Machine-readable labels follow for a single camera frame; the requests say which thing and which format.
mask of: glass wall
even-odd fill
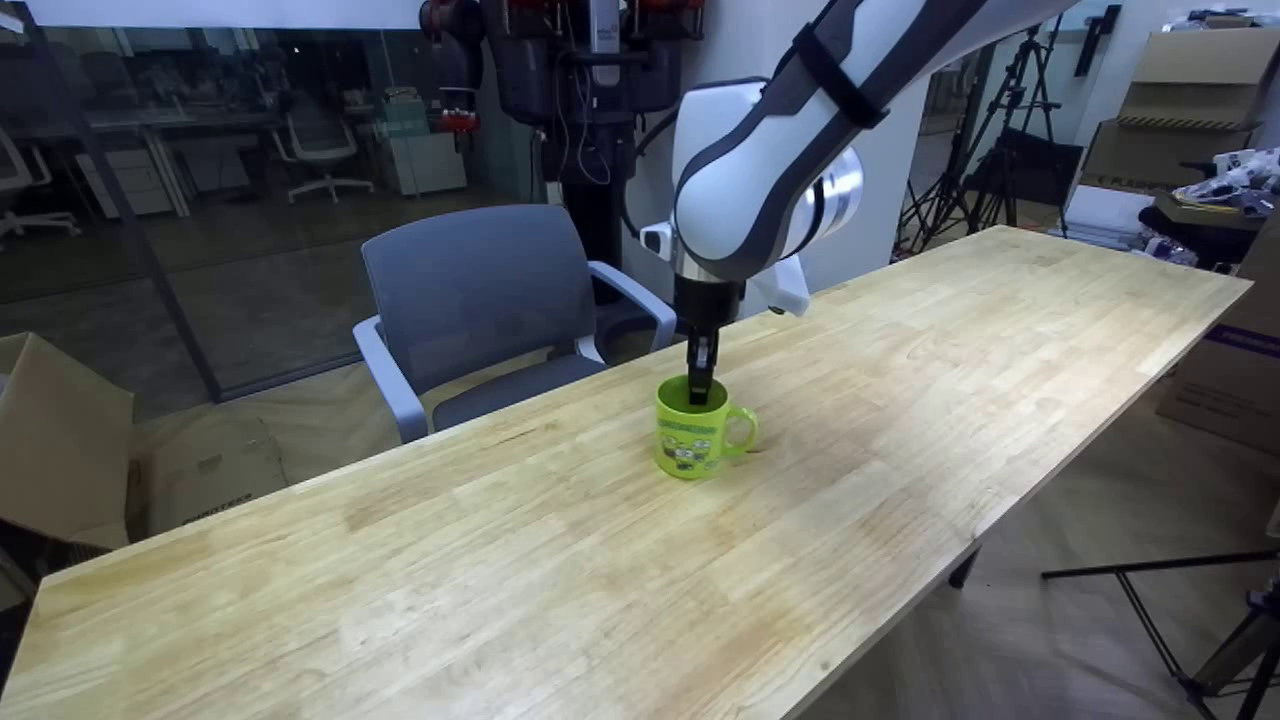
[[[473,138],[434,124],[438,77],[417,32],[43,36],[75,116],[28,45],[0,47],[0,129],[47,165],[43,183],[2,190],[2,203],[68,213],[75,230],[2,234],[0,333],[37,327],[117,366],[141,409],[202,395],[141,265],[146,252],[176,322],[192,327],[194,365],[231,395],[357,360],[350,322],[371,311],[369,234],[539,190],[527,130],[502,113],[482,113]]]

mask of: chair backrest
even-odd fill
[[[288,144],[297,160],[312,160],[312,154],[328,160],[328,154],[357,152],[350,129],[312,98],[288,113]]]
[[[590,333],[590,271],[565,209],[428,214],[361,252],[383,342],[417,391]]]
[[[33,188],[33,169],[13,137],[0,129],[0,190]]]

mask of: yellow cup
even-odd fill
[[[677,481],[708,481],[725,465],[748,456],[760,440],[760,416],[731,404],[725,382],[713,382],[708,404],[687,404],[687,377],[656,388],[656,447],[651,459]]]

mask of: tripod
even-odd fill
[[[1041,578],[1072,578],[1072,577],[1116,577],[1126,608],[1142,624],[1150,648],[1159,650],[1163,671],[1187,690],[1190,707],[1209,720],[1215,713],[1203,704],[1203,696],[1219,696],[1236,676],[1259,661],[1259,668],[1246,681],[1246,696],[1239,704],[1239,720],[1251,720],[1273,689],[1274,663],[1280,663],[1280,582],[1273,578],[1259,597],[1251,597],[1244,618],[1236,631],[1199,663],[1199,671],[1185,671],[1185,663],[1173,657],[1163,631],[1157,627],[1142,597],[1133,587],[1133,570],[1173,570],[1173,567],[1213,567],[1213,563],[1259,563],[1274,561],[1274,550],[1236,550],[1236,556],[1185,556],[1185,561],[1148,561],[1148,563],[1096,563],[1096,567],[1059,567],[1041,570]]]
[[[1003,203],[1006,223],[1017,223],[1017,203],[1003,190],[1012,165],[995,160],[986,183],[971,200],[968,200],[971,183],[965,181],[965,172],[971,169],[971,160],[984,147],[995,119],[1001,119],[1001,137],[1003,137],[1006,129],[1017,129],[1017,116],[1019,116],[1019,130],[1026,130],[1031,119],[1041,116],[1043,137],[1051,138],[1051,113],[1059,102],[1047,98],[1043,77],[1047,77],[1051,52],[1057,52],[1059,22],[1065,20],[1057,20],[1047,26],[1043,45],[1041,45],[1041,26],[1026,26],[1025,45],[1006,59],[1003,81],[978,119],[975,119],[975,113],[978,113],[984,92],[975,88],[968,94],[965,124],[953,137],[953,154],[946,154],[942,176],[933,188],[922,188],[919,194],[909,188],[909,213],[898,214],[897,256],[922,252],[937,234],[942,234],[956,223],[953,219],[956,213],[968,223],[968,230],[991,223],[1001,214],[1001,203]]]

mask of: cup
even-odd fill
[[[725,465],[748,456],[760,440],[760,416],[731,404],[725,382],[713,382],[708,404],[687,404],[687,377],[656,388],[656,447],[651,459],[677,481],[708,481]]]

